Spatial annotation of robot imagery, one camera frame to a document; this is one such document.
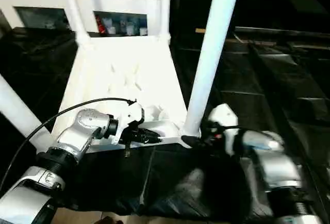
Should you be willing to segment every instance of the white cabinet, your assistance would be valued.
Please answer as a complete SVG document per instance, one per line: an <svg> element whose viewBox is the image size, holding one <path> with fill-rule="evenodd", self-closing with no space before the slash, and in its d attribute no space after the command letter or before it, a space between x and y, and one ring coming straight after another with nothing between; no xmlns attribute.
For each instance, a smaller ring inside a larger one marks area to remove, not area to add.
<svg viewBox="0 0 330 224"><path fill-rule="evenodd" d="M157 35L160 31L160 0L77 0L87 31L123 35L119 26L133 26L133 34ZM2 0L0 9L10 26L75 29L65 0Z"/></svg>

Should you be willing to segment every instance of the white plastic part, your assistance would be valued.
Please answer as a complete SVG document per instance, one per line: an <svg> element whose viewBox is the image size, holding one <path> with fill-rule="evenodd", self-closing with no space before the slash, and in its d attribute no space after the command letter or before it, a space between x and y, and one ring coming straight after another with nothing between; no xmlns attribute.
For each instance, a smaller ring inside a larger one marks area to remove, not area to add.
<svg viewBox="0 0 330 224"><path fill-rule="evenodd" d="M35 128L41 125L39 119L1 75L0 111L24 137L27 137ZM43 152L53 144L54 140L49 131L43 127L31 138L30 142L36 147L38 152Z"/></svg>
<svg viewBox="0 0 330 224"><path fill-rule="evenodd" d="M112 139L111 144L113 145L118 144L124 129L127 128L131 122L141 121L141 119L143 118L142 111L143 110L141 105L139 103L134 103L128 106L126 109L124 109L123 112L121 112L121 115L117 119L118 120L117 132L114 138Z"/></svg>
<svg viewBox="0 0 330 224"><path fill-rule="evenodd" d="M183 135L199 136L236 0L212 0Z"/></svg>
<svg viewBox="0 0 330 224"><path fill-rule="evenodd" d="M67 0L70 9L71 19L73 20L74 29L76 31L76 42L78 45L83 45L90 42L90 37L87 34L83 20L81 18L77 0Z"/></svg>
<svg viewBox="0 0 330 224"><path fill-rule="evenodd" d="M169 31L170 25L170 2L171 0L161 0L160 9L160 37L164 38L170 43L171 34Z"/></svg>
<svg viewBox="0 0 330 224"><path fill-rule="evenodd" d="M216 108L214 108L209 117L209 121L217 122L221 126L237 126L238 119L235 113L227 104L220 104ZM234 138L237 135L238 129L227 129L224 131L226 136L226 146L225 150L229 155L233 155L233 144Z"/></svg>

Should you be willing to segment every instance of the small object on shelf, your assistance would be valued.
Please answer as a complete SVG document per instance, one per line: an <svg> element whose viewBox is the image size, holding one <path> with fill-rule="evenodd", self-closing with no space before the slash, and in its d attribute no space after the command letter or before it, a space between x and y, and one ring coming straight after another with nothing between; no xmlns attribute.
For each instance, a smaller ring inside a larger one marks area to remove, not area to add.
<svg viewBox="0 0 330 224"><path fill-rule="evenodd" d="M145 27L140 28L140 36L147 36L148 35L148 29Z"/></svg>
<svg viewBox="0 0 330 224"><path fill-rule="evenodd" d="M46 20L44 22L44 27L46 29L56 29L55 23L52 20Z"/></svg>
<svg viewBox="0 0 330 224"><path fill-rule="evenodd" d="M100 32L101 34L105 34L105 27L102 24L99 16L96 16L96 23L97 23L98 32Z"/></svg>
<svg viewBox="0 0 330 224"><path fill-rule="evenodd" d="M102 22L105 27L112 27L113 22L111 18L102 18Z"/></svg>
<svg viewBox="0 0 330 224"><path fill-rule="evenodd" d="M126 34L126 23L127 23L127 15L120 16L120 33Z"/></svg>
<svg viewBox="0 0 330 224"><path fill-rule="evenodd" d="M127 22L126 25L126 34L128 36L134 36L135 35L135 25L133 22Z"/></svg>
<svg viewBox="0 0 330 224"><path fill-rule="evenodd" d="M140 31L140 19L138 15L133 15L130 18L130 21L134 25L134 35L138 35Z"/></svg>
<svg viewBox="0 0 330 224"><path fill-rule="evenodd" d="M115 29L116 29L116 27L114 27L114 26L107 27L108 34L115 35L116 34L116 30Z"/></svg>

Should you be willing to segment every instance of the black fabric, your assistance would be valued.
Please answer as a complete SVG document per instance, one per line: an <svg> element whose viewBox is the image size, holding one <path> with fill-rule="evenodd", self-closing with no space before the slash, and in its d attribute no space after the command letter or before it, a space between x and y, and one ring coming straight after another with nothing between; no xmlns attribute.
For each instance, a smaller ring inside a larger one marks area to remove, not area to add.
<svg viewBox="0 0 330 224"><path fill-rule="evenodd" d="M0 40L0 47L1 74L42 121L53 115L75 56L73 34L15 29ZM199 52L174 48L172 55L188 104ZM330 212L329 58L327 51L297 49L291 44L248 47L226 43L205 112L208 116L225 102L241 126L279 133L295 162L302 165L304 183L324 223L329 223ZM54 74L54 81L46 81ZM17 132L4 127L8 150L1 154L3 169L10 158L7 151L14 151L22 139L18 136L10 143ZM22 170L32 165L27 157L34 152L24 151L15 167ZM20 170L13 174L18 177ZM63 205L75 210L273 222L264 186L249 158L237 160L180 145L133 149L128 158L123 150L108 151L87 154L73 178L65 189Z"/></svg>

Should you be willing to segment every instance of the glass cabinet door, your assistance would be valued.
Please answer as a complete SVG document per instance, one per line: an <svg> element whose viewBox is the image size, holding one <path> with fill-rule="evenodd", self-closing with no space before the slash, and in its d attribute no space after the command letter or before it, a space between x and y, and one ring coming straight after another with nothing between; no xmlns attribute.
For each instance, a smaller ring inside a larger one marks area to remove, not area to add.
<svg viewBox="0 0 330 224"><path fill-rule="evenodd" d="M64 9L43 7L15 7L15 9L27 28L70 29Z"/></svg>
<svg viewBox="0 0 330 224"><path fill-rule="evenodd" d="M147 36L146 14L94 12L100 33L114 36Z"/></svg>

